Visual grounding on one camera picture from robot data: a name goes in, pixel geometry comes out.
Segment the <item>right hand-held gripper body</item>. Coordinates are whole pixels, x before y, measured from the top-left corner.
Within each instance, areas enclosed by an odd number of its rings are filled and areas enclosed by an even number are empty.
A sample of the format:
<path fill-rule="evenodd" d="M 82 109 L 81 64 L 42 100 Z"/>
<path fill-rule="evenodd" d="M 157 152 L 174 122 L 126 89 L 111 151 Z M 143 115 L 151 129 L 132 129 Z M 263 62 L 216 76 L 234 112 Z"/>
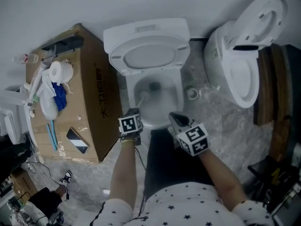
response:
<path fill-rule="evenodd" d="M 203 123 L 198 123 L 183 112 L 171 112 L 169 120 L 180 147 L 191 156 L 209 149 L 208 132 Z"/>

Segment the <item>white toilet brush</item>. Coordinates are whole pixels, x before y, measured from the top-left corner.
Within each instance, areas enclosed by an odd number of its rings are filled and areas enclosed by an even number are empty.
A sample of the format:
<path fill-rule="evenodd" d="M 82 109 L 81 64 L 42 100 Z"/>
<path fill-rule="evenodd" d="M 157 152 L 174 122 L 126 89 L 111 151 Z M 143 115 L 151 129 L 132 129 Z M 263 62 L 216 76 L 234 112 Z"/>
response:
<path fill-rule="evenodd" d="M 142 108 L 148 103 L 149 99 L 150 99 L 150 92 L 147 90 L 141 91 L 139 94 L 139 100 L 136 107 L 139 109 Z"/>

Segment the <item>white square-tank toilet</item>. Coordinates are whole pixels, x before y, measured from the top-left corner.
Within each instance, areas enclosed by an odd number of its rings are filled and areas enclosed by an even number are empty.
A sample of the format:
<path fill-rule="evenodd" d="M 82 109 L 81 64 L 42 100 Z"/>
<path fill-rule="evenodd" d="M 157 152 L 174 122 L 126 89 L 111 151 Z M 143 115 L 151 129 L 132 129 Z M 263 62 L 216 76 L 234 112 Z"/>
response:
<path fill-rule="evenodd" d="M 150 92 L 139 109 L 149 130 L 169 127 L 169 113 L 184 108 L 181 69 L 190 55 L 189 41 L 185 18 L 133 22 L 103 32 L 109 62 L 126 79 L 130 107 L 137 106 L 141 91 Z"/>

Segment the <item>person's right forearm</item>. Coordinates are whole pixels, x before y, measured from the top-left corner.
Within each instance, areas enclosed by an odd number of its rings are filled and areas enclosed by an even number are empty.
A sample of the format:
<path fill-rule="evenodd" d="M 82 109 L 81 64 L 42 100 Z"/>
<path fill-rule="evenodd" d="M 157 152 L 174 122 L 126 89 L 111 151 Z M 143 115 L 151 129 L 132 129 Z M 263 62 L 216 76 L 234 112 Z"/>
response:
<path fill-rule="evenodd" d="M 232 211 L 238 204 L 248 200 L 239 179 L 211 150 L 200 153 L 198 157 L 228 210 Z"/>

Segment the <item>person's left forearm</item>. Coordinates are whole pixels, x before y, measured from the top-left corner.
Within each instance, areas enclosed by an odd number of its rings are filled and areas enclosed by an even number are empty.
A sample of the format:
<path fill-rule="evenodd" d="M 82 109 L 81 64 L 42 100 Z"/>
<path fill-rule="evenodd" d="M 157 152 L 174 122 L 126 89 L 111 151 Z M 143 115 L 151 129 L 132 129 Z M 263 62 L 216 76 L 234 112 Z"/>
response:
<path fill-rule="evenodd" d="M 111 199 L 121 199 L 132 208 L 135 206 L 137 197 L 137 177 L 135 161 L 135 143 L 125 141 L 114 166 L 110 196 Z"/>

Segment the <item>white oval smart toilet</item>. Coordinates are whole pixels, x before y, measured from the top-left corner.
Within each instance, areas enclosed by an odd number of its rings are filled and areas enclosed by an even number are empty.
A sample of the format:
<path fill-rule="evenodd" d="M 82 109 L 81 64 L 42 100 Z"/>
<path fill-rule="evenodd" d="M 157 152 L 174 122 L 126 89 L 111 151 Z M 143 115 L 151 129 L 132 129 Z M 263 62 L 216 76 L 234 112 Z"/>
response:
<path fill-rule="evenodd" d="M 249 108 L 259 94 L 259 51 L 281 34 L 286 0 L 254 0 L 237 20 L 217 27 L 204 48 L 208 80 L 228 101 Z"/>

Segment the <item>white toilet paper roll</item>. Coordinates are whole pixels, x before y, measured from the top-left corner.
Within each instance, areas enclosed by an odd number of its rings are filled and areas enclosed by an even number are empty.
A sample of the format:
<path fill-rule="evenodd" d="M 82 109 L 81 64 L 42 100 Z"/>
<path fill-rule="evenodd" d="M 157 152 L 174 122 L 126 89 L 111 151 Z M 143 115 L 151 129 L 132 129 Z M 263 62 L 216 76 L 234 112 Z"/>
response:
<path fill-rule="evenodd" d="M 64 61 L 54 61 L 48 74 L 53 83 L 67 83 L 73 77 L 73 67 L 70 63 Z"/>

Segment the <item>person's black trousers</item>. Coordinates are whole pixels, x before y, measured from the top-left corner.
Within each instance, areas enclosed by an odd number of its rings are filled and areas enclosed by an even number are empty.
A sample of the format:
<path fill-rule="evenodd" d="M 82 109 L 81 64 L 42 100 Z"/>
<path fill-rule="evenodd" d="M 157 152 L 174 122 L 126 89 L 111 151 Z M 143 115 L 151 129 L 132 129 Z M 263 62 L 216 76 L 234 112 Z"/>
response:
<path fill-rule="evenodd" d="M 213 185 L 201 160 L 181 147 L 175 148 L 174 138 L 167 129 L 152 130 L 144 181 L 145 199 L 163 188 L 188 182 Z"/>

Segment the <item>large brown cardboard box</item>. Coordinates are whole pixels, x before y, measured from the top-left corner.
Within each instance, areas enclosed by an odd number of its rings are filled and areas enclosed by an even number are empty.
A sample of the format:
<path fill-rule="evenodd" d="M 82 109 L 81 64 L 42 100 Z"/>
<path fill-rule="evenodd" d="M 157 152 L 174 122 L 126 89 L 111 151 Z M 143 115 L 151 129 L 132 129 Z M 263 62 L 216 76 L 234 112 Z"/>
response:
<path fill-rule="evenodd" d="M 103 42 L 81 24 L 54 39 L 72 34 L 82 36 L 84 45 L 57 57 L 58 61 L 68 60 L 74 69 L 73 77 L 64 86 L 67 105 L 54 122 L 57 151 L 50 142 L 46 127 L 48 120 L 40 103 L 34 104 L 35 117 L 31 118 L 33 136 L 43 158 L 99 163 L 119 136 L 118 118 L 122 115 L 122 107 L 117 73 L 109 63 Z M 69 128 L 73 128 L 89 145 L 85 154 L 66 137 Z"/>

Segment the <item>black smartphone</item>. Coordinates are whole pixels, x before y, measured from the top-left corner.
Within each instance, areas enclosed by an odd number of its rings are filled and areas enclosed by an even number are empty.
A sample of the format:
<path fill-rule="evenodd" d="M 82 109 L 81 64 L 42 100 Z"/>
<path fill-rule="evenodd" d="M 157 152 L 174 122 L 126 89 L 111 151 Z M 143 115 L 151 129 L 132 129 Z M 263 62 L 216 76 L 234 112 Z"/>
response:
<path fill-rule="evenodd" d="M 66 137 L 82 154 L 88 151 L 89 145 L 73 128 L 69 128 Z"/>

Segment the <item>white star-print shirt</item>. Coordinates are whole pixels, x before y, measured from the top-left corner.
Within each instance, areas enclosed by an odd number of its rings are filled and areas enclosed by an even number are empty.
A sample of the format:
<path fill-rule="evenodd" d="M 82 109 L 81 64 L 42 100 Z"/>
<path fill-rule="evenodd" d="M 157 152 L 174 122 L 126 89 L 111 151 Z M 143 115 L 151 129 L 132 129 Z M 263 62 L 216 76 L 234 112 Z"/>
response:
<path fill-rule="evenodd" d="M 134 217 L 123 200 L 109 199 L 89 226 L 274 226 L 262 203 L 243 201 L 226 209 L 213 186 L 183 183 L 159 190 Z"/>

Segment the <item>blue cloth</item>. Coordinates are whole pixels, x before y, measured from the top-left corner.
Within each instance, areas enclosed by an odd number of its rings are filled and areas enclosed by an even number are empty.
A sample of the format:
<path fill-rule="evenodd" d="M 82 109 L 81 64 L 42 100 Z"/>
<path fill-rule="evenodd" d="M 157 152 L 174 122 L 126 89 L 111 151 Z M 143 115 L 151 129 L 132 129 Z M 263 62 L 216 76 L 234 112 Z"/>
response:
<path fill-rule="evenodd" d="M 60 84 L 59 86 L 56 83 L 52 82 L 52 86 L 55 90 L 56 96 L 54 96 L 54 100 L 56 103 L 56 106 L 58 108 L 58 111 L 62 111 L 66 105 L 67 105 L 67 101 L 66 101 L 66 91 L 63 87 L 62 84 Z"/>

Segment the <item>dark wooden step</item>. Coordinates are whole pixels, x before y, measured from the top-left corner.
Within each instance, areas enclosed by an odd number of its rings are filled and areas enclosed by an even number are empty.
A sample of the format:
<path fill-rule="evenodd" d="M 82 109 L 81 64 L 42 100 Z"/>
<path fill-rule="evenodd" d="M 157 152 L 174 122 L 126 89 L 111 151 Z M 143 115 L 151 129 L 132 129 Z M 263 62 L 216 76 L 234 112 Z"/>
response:
<path fill-rule="evenodd" d="M 259 51 L 259 94 L 253 107 L 257 126 L 281 121 L 288 114 L 288 87 L 285 58 L 281 46 L 272 44 Z"/>

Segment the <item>white plastic drain pipe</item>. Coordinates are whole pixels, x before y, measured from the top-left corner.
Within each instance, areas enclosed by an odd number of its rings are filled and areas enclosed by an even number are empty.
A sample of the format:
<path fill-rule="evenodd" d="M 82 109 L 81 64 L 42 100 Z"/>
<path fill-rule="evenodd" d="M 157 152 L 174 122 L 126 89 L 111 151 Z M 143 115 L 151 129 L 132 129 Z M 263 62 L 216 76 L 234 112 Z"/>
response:
<path fill-rule="evenodd" d="M 33 79 L 31 81 L 31 84 L 25 83 L 23 87 L 28 91 L 28 98 L 26 105 L 27 106 L 32 106 L 34 102 L 34 95 L 36 94 L 38 90 L 38 86 L 40 84 L 40 80 L 42 78 L 42 72 L 47 70 L 50 67 L 49 64 L 45 62 L 41 62 L 37 71 L 35 72 Z"/>

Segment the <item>small brown cardboard box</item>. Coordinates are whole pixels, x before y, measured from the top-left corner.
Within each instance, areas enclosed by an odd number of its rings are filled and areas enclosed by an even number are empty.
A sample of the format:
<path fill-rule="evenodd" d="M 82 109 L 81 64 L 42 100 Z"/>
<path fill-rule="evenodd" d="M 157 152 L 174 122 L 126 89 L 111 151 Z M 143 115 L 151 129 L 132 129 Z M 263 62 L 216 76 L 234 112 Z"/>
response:
<path fill-rule="evenodd" d="M 31 180 L 28 172 L 23 168 L 19 167 L 10 173 L 11 180 L 13 183 L 13 190 L 16 195 L 21 196 L 24 193 L 33 196 L 38 192 L 35 184 Z"/>

